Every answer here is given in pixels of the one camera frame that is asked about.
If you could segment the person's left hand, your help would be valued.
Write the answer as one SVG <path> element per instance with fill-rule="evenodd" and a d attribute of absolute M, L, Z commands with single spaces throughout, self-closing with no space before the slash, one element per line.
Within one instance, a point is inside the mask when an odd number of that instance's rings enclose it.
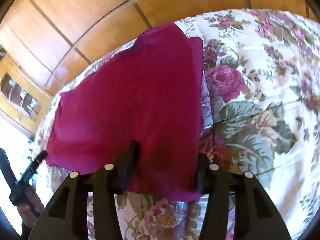
<path fill-rule="evenodd" d="M 39 196 L 36 193 L 36 190 L 33 186 L 29 186 L 29 200 L 33 205 L 37 213 L 42 213 L 44 210 L 44 205 L 42 204 Z M 17 205 L 17 211 L 20 214 L 23 223 L 30 229 L 36 224 L 36 219 L 34 214 L 31 212 L 31 207 L 27 203 L 21 203 Z"/>

